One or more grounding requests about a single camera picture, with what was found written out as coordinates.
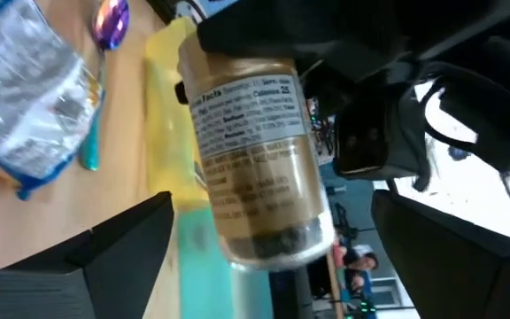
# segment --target nutrition facts label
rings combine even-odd
[[[254,76],[211,89],[190,110],[202,158],[305,134],[291,75]]]

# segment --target white label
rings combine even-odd
[[[203,159],[306,134],[291,75],[261,75],[221,85],[197,97],[190,110]]]

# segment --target person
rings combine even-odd
[[[338,252],[336,252],[336,246],[339,247],[338,240],[334,245],[334,262],[338,264],[339,261],[336,261],[336,259],[339,260],[339,257],[336,256],[342,254],[342,265],[338,268],[337,273],[343,272],[345,276],[345,282],[340,283],[340,288],[350,290],[351,295],[353,295],[359,292],[365,283],[360,272],[377,269],[379,262],[368,245],[356,245],[351,249],[339,247]],[[315,299],[321,299],[332,293],[326,256],[310,263],[307,270],[310,290]]]

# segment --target chip bag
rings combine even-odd
[[[33,0],[0,0],[0,175],[21,199],[72,160],[101,95]]]

